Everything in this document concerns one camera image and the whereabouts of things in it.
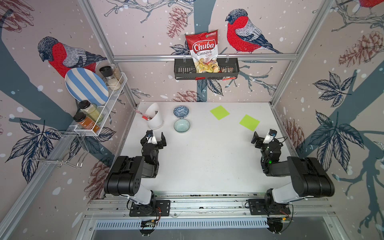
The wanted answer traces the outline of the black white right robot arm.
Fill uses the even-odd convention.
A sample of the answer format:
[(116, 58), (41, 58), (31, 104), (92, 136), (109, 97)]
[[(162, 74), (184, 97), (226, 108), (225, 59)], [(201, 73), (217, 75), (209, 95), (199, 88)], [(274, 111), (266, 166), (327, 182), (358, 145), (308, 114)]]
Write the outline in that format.
[(304, 198), (332, 197), (335, 186), (316, 158), (287, 157), (281, 162), (283, 143), (270, 129), (262, 138), (254, 132), (251, 143), (261, 150), (261, 167), (267, 177), (290, 177), (291, 182), (265, 193), (264, 199), (249, 199), (251, 215), (289, 214), (289, 204)]

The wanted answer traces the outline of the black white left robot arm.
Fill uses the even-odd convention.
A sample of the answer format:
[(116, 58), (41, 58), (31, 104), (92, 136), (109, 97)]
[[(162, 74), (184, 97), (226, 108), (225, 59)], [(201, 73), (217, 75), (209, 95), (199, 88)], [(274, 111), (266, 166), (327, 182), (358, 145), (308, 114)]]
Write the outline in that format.
[(141, 155), (136, 157), (119, 156), (112, 165), (104, 182), (104, 191), (114, 196), (127, 197), (136, 208), (156, 210), (156, 197), (153, 191), (141, 185), (142, 178), (156, 178), (158, 175), (159, 150), (167, 146), (164, 134), (156, 140), (152, 130), (140, 140)]

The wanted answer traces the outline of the red pink utensil in cup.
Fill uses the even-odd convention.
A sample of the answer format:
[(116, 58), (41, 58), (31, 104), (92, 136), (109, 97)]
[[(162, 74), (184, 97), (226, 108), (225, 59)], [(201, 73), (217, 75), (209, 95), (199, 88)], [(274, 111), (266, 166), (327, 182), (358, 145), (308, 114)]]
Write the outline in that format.
[(135, 110), (135, 112), (136, 112), (137, 114), (141, 115), (142, 118), (145, 119), (146, 121), (150, 121), (150, 120), (152, 119), (151, 117), (149, 117), (149, 116), (143, 114), (142, 112), (140, 112), (140, 111), (138, 111), (138, 110)]

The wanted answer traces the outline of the pale green ceramic bowl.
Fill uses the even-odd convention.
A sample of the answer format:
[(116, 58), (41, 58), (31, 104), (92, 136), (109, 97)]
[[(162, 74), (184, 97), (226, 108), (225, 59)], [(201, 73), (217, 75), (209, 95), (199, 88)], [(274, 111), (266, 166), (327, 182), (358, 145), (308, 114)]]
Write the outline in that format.
[(178, 133), (186, 133), (191, 127), (191, 124), (186, 119), (179, 119), (174, 123), (174, 130)]

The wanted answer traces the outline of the white utensil holder cup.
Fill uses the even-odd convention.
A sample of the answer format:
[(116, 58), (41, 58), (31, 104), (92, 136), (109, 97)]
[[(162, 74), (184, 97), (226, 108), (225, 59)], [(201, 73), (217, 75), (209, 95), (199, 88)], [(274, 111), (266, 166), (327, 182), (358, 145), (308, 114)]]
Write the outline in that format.
[(163, 126), (164, 120), (158, 103), (150, 105), (145, 115), (148, 116), (147, 124), (150, 129), (156, 130)]

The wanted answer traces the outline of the blue patterned small bowl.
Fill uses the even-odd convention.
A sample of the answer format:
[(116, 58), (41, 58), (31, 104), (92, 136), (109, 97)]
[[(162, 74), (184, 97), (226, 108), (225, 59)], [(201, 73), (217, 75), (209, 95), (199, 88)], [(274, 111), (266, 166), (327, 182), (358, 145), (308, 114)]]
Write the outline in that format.
[(178, 119), (184, 119), (188, 116), (190, 110), (187, 106), (177, 106), (174, 108), (173, 113)]

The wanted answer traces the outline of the green sauce jar black lid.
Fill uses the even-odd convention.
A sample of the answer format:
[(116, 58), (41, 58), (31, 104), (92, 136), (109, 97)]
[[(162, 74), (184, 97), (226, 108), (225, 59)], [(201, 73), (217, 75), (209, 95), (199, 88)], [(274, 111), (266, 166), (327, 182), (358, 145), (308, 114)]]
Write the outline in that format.
[(86, 114), (95, 123), (100, 123), (104, 119), (98, 107), (95, 104), (92, 104), (91, 102), (89, 102), (88, 100), (79, 102), (78, 107), (81, 112)]

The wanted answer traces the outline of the orange sauce jar black lid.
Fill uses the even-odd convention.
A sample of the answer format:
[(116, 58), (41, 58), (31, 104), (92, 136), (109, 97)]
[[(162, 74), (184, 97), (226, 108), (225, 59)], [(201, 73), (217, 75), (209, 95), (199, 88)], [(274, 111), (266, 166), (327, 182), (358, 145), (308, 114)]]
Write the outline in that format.
[(100, 127), (90, 117), (83, 112), (78, 112), (73, 116), (74, 121), (81, 126), (83, 130), (92, 130), (94, 133), (98, 133)]

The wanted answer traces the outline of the brown spice glass jar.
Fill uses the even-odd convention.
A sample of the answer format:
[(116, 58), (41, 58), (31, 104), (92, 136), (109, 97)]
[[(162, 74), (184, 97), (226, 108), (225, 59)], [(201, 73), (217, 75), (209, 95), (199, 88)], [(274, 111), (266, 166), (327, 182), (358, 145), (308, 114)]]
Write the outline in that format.
[(122, 77), (122, 73), (119, 68), (115, 64), (110, 64), (113, 74), (119, 83), (122, 84), (124, 82), (124, 78)]

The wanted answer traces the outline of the black lid spice grinder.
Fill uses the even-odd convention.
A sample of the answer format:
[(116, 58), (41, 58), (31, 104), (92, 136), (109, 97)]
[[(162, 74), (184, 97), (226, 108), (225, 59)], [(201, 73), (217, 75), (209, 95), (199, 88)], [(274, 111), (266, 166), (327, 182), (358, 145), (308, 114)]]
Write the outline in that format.
[(111, 90), (119, 90), (121, 88), (121, 84), (119, 80), (115, 77), (111, 66), (101, 67), (99, 71), (105, 78), (106, 84)]

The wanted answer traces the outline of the blue white striped plate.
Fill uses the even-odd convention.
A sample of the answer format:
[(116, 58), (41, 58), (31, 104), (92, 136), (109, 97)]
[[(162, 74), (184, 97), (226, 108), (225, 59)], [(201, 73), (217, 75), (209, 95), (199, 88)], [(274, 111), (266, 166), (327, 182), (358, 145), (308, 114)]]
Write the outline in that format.
[(109, 99), (105, 82), (97, 74), (84, 68), (69, 70), (65, 76), (65, 85), (79, 102), (87, 100), (97, 106), (103, 106)]

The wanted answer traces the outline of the red Chuba cassava chips bag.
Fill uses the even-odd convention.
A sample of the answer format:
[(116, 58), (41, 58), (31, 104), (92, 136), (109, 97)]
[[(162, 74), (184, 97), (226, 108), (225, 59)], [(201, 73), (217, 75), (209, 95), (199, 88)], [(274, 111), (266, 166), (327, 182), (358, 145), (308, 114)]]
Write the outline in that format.
[(217, 30), (186, 35), (186, 40), (198, 74), (218, 73), (220, 71), (217, 61), (219, 55)]

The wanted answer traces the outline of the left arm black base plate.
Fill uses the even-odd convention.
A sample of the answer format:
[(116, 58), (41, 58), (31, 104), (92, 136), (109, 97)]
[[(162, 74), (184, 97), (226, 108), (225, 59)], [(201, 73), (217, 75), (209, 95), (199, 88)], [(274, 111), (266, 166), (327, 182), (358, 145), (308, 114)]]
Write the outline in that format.
[(130, 217), (168, 217), (170, 214), (171, 201), (156, 200), (149, 205), (139, 205), (132, 202), (128, 208)]

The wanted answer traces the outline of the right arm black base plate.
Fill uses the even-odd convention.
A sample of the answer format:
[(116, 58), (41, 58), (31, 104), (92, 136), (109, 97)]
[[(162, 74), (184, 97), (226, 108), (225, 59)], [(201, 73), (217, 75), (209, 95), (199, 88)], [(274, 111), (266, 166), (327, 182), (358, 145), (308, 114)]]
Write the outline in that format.
[(274, 201), (271, 203), (266, 203), (264, 199), (248, 199), (247, 200), (248, 209), (252, 216), (261, 216), (261, 215), (282, 215), (288, 216), (291, 214), (289, 205), (287, 204), (278, 204)]

